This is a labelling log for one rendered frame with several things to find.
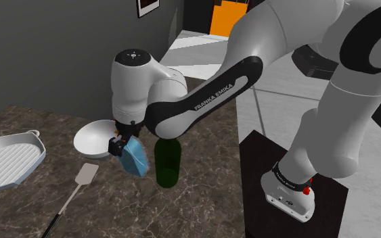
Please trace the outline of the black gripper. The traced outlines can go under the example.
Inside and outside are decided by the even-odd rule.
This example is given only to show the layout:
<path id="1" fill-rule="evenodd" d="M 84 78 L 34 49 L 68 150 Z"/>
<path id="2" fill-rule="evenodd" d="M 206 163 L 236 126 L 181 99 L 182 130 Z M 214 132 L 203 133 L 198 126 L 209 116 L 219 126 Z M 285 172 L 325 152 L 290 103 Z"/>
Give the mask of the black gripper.
<path id="1" fill-rule="evenodd" d="M 122 124 L 116 120 L 115 126 L 119 136 L 112 137 L 108 141 L 108 152 L 113 156 L 121 156 L 132 135 L 135 137 L 139 136 L 141 131 L 141 123 Z"/>

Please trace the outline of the blue translucent carton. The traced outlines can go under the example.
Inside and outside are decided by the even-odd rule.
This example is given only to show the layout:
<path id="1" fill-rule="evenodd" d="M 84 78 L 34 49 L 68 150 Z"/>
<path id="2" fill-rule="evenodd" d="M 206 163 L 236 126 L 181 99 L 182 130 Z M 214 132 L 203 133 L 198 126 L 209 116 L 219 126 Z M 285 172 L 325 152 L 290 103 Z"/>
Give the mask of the blue translucent carton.
<path id="1" fill-rule="evenodd" d="M 118 156 L 118 160 L 125 172 L 138 177 L 145 176 L 150 167 L 141 141 L 134 136 L 125 145 L 122 154 Z"/>

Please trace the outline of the white bowl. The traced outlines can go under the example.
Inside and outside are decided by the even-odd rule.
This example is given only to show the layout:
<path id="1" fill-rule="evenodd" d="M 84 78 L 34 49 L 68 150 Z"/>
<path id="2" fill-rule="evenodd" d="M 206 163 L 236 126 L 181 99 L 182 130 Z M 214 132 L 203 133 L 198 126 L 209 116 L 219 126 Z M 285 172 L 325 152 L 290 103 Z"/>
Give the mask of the white bowl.
<path id="1" fill-rule="evenodd" d="M 92 160 L 110 158 L 108 143 L 116 136 L 115 121 L 97 120 L 82 127 L 74 136 L 74 147 L 84 157 Z"/>

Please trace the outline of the dark green bottle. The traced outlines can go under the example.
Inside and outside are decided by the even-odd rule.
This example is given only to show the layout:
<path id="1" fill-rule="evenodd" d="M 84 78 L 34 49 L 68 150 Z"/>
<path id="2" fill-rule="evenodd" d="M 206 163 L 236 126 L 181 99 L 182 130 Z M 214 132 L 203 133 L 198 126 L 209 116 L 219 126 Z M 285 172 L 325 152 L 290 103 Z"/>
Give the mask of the dark green bottle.
<path id="1" fill-rule="evenodd" d="M 171 188 L 179 180 L 181 144 L 177 139 L 159 139 L 154 147 L 156 181 L 163 188 Z"/>

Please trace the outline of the white ridged grill pan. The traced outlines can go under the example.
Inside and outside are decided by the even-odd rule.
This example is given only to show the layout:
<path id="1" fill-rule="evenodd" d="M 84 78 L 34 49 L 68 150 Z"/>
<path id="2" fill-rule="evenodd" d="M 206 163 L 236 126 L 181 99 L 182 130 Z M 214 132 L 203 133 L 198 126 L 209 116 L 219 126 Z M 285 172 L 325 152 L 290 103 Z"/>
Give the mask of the white ridged grill pan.
<path id="1" fill-rule="evenodd" d="M 0 137 L 0 190 L 19 185 L 43 161 L 46 148 L 38 130 Z"/>

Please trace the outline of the dark robot stand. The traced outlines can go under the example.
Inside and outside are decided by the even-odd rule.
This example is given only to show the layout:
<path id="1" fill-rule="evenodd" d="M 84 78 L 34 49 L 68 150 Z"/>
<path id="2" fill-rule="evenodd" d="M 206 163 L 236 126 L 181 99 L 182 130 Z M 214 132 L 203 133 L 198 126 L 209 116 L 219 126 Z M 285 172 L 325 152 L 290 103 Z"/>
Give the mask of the dark robot stand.
<path id="1" fill-rule="evenodd" d="M 315 211 L 305 223 L 267 202 L 261 176 L 286 152 L 255 130 L 240 143 L 246 238 L 338 238 L 349 189 L 334 179 L 313 177 Z"/>

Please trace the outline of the orange door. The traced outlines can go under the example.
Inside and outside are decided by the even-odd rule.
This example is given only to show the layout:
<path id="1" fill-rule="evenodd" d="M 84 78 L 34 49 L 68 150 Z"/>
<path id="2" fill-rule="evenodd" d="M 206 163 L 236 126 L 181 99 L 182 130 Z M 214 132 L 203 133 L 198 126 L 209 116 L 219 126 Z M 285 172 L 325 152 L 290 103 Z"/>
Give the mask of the orange door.
<path id="1" fill-rule="evenodd" d="M 228 37 L 233 25 L 246 13 L 248 2 L 249 0 L 215 0 L 209 34 Z"/>

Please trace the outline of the black low furniture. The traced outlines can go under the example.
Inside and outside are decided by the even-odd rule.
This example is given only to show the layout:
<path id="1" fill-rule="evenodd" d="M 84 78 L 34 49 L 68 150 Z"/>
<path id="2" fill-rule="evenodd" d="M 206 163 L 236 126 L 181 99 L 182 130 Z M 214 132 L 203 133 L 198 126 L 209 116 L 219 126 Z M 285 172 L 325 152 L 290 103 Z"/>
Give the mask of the black low furniture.
<path id="1" fill-rule="evenodd" d="M 303 45 L 293 51 L 294 65 L 307 77 L 330 80 L 338 63 L 327 59 L 310 46 Z"/>

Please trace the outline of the framed wall picture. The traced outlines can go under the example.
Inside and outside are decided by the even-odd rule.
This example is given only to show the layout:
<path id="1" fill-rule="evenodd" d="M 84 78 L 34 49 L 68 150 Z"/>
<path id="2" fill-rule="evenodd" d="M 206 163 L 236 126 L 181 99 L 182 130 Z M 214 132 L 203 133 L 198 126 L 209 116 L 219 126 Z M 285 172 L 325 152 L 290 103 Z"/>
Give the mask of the framed wall picture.
<path id="1" fill-rule="evenodd" d="M 160 6 L 160 0 L 136 0 L 137 17 L 141 18 Z"/>

